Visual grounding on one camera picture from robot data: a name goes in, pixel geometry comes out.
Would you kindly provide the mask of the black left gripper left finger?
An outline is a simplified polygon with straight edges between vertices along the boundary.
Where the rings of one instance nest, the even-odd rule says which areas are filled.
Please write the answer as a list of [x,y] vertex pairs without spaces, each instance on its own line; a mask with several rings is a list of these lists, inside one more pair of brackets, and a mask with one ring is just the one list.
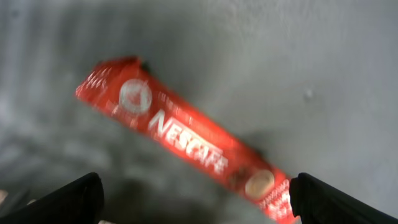
[[95,224],[103,209],[103,184],[95,172],[42,197],[31,196],[27,187],[1,189],[1,224]]

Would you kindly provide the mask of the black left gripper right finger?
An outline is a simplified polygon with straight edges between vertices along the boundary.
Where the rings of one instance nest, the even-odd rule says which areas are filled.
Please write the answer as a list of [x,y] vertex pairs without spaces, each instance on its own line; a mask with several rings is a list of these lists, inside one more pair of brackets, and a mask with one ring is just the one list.
[[303,224],[397,224],[394,218],[301,172],[290,181],[292,214]]

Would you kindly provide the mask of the red Nescafe sachet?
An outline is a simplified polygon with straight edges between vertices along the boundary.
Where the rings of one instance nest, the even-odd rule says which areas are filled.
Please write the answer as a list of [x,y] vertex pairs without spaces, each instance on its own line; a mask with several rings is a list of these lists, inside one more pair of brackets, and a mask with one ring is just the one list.
[[137,57],[97,64],[76,97],[141,134],[255,204],[294,223],[290,178],[156,79]]

